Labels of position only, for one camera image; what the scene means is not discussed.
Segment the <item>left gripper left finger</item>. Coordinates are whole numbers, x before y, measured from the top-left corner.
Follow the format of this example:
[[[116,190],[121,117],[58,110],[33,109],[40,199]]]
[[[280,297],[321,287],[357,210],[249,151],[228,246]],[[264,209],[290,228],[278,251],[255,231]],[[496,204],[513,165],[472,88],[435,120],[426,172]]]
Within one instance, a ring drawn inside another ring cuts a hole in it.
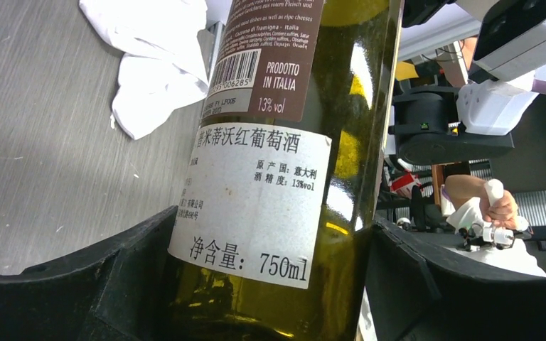
[[[176,213],[0,275],[0,340],[152,340]]]

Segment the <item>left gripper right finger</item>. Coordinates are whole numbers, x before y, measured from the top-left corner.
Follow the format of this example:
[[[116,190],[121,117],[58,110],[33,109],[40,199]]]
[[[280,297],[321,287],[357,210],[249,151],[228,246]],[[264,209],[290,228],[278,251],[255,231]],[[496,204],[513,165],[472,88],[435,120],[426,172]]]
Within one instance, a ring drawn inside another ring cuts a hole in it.
[[[546,340],[546,278],[466,258],[381,217],[365,289],[379,340]]]

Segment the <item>dark green wine bottle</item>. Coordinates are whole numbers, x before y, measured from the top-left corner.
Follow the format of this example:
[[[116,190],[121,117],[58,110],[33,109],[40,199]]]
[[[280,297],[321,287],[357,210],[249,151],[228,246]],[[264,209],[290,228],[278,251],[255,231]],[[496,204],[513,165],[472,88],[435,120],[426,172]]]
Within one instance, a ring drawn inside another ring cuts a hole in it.
[[[353,340],[401,1],[234,1],[156,340]]]

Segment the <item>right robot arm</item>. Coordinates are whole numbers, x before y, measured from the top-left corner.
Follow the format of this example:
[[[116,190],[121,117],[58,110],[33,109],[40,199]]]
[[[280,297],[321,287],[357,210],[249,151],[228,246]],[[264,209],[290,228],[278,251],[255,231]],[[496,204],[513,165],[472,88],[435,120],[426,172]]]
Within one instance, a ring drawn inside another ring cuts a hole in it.
[[[386,156],[425,166],[503,156],[512,130],[546,95],[546,1],[498,1],[481,21],[473,63],[485,80],[422,86],[392,101]]]

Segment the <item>person's hand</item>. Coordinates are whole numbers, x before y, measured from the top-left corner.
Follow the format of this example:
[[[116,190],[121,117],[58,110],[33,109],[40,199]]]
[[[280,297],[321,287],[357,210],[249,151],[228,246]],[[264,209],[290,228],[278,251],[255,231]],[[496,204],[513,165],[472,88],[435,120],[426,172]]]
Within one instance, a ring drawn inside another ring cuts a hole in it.
[[[516,230],[519,228],[517,221],[518,205],[512,194],[504,190],[503,197],[494,204],[490,204],[486,190],[483,188],[480,194],[480,210],[483,220],[495,226]]]

